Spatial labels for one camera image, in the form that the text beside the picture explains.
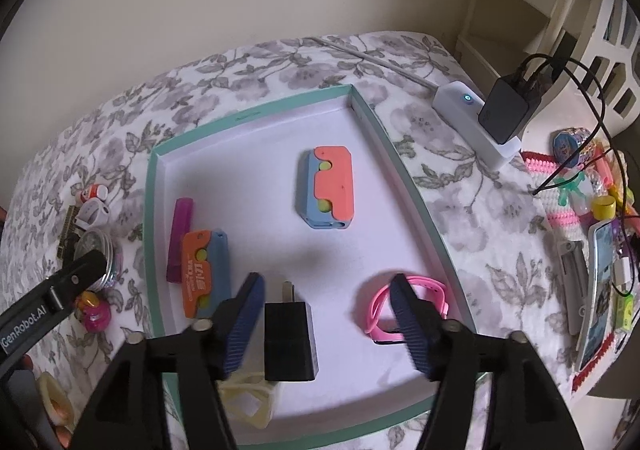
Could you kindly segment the person's hand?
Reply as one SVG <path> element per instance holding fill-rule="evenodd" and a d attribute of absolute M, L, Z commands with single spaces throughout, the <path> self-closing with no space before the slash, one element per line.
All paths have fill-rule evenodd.
<path fill-rule="evenodd" d="M 21 364 L 28 374 L 27 426 L 38 449 L 68 449 L 75 428 L 75 411 L 65 390 L 49 372 L 35 374 L 32 358 Z"/>

